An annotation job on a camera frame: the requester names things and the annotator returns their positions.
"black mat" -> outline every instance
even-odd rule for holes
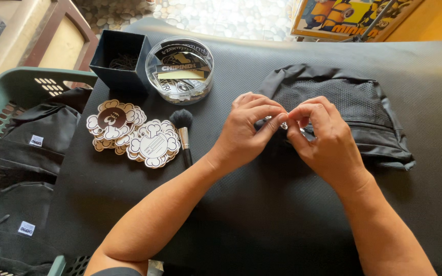
[[[152,45],[195,36],[214,56],[214,86],[187,106],[193,159],[216,141],[230,104],[257,91],[267,74],[288,64],[327,64],[378,80],[408,135],[417,165],[410,172],[374,171],[386,198],[442,274],[442,42],[276,43],[217,38],[147,18],[127,31]],[[109,92],[99,80],[83,117],[108,99],[141,106],[149,119],[181,107],[140,91]],[[81,120],[54,192],[48,229],[68,256],[90,255],[134,204],[184,169],[182,158],[150,169],[113,151],[96,152]],[[298,157],[269,145],[252,163],[216,183],[198,210],[155,260],[218,274],[356,274],[353,237],[334,193]]]

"black string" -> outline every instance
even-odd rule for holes
[[[139,55],[131,54],[119,54],[119,57],[113,59],[108,66],[110,69],[129,70],[136,69],[136,63],[138,62]]]

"person's left hand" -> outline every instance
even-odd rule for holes
[[[266,116],[272,118],[256,131],[253,124]],[[229,173],[252,161],[287,118],[286,110],[264,95],[240,95],[231,105],[221,135],[208,153],[211,162]]]

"brown circle logo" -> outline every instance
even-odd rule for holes
[[[126,113],[120,108],[108,108],[98,115],[98,126],[105,129],[107,126],[121,128],[126,124]]]

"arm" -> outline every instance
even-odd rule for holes
[[[266,116],[273,119],[255,131],[253,124]],[[206,191],[257,157],[286,119],[284,108],[265,96],[249,92],[238,97],[214,147],[129,210],[97,248],[85,276],[112,267],[131,267],[146,276],[148,260],[170,241]]]
[[[309,120],[317,139],[300,132]],[[300,104],[289,114],[288,139],[299,156],[339,196],[366,275],[436,275],[421,245],[386,201],[366,170],[351,130],[325,97]]]

